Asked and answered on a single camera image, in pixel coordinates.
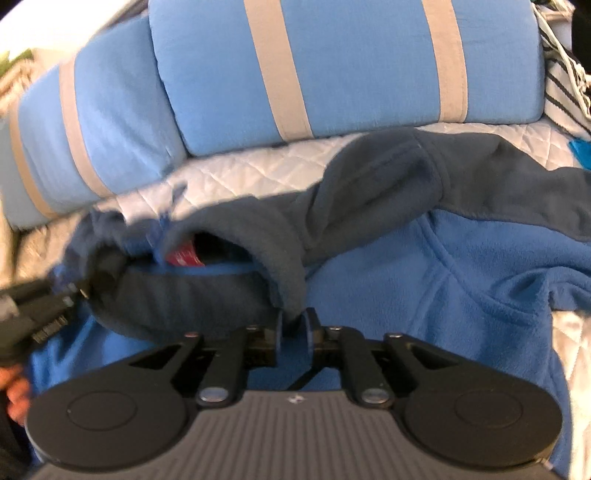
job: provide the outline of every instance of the blue cushion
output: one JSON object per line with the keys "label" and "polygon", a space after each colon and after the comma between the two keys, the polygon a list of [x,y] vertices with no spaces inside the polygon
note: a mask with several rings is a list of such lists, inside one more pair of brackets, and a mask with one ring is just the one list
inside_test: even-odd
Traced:
{"label": "blue cushion", "polygon": [[[467,122],[528,123],[544,65],[529,0],[452,0]],[[436,122],[439,77],[421,0],[282,0],[315,137]],[[152,0],[158,69],[189,151],[270,145],[275,126],[243,0]]]}
{"label": "blue cushion", "polygon": [[[112,193],[160,180],[186,158],[158,76],[147,18],[121,24],[82,48],[76,57],[74,82],[88,157]],[[61,215],[99,200],[70,152],[58,67],[22,97],[18,126],[31,177],[53,212]],[[8,141],[7,125],[0,128],[0,135],[4,137],[1,143]],[[28,198],[10,147],[4,145],[2,155],[0,189],[9,223],[28,228],[47,222]]]}

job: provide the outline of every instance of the striped fabric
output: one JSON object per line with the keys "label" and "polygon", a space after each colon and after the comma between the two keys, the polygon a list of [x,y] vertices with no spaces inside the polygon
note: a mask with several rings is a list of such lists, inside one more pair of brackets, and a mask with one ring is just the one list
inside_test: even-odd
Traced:
{"label": "striped fabric", "polygon": [[244,9],[277,131],[286,142],[314,138],[280,0],[244,0]]}
{"label": "striped fabric", "polygon": [[0,191],[15,229],[161,180],[187,154],[158,75],[150,22],[91,39],[0,122]]}
{"label": "striped fabric", "polygon": [[546,20],[548,12],[532,7],[546,59],[544,113],[570,135],[591,141],[591,75],[556,38]]}
{"label": "striped fabric", "polygon": [[468,78],[462,36],[452,0],[423,0],[439,80],[439,121],[464,123]]}

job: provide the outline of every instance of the gray ridged surface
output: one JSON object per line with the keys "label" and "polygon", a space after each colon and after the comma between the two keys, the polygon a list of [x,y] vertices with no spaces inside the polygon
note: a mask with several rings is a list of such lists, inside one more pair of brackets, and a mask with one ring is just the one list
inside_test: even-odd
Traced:
{"label": "gray ridged surface", "polygon": [[[292,402],[295,396],[304,400]],[[33,480],[557,480],[541,465],[511,472],[461,470],[426,455],[387,412],[352,404],[343,392],[245,393],[198,416],[167,453],[117,473],[46,465]]]}

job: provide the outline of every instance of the red object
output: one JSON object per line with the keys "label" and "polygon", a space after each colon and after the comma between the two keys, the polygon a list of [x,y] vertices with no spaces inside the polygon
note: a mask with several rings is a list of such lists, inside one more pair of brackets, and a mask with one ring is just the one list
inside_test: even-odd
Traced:
{"label": "red object", "polygon": [[204,267],[205,264],[199,260],[193,241],[181,245],[174,252],[166,257],[166,263],[174,267]]}

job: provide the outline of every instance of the white quilted blanket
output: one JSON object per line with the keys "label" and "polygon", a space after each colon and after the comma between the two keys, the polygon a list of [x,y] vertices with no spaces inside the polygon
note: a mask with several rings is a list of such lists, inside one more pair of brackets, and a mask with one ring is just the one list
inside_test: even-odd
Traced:
{"label": "white quilted blanket", "polygon": [[[549,122],[531,125],[436,124],[437,132],[486,132],[498,134],[522,149],[549,170],[578,166],[564,135]],[[155,216],[170,207],[174,186],[187,183],[184,197],[174,210],[179,218],[196,207],[254,194],[266,196],[303,190],[318,180],[329,160],[357,135],[299,142],[282,148],[263,148],[217,155],[187,162],[166,181],[103,202],[102,209],[117,209],[128,220]],[[78,215],[54,222],[23,239],[17,276],[32,278],[58,262]],[[555,312],[554,348],[569,380],[573,407],[573,461],[571,479],[591,477],[591,313]]]}

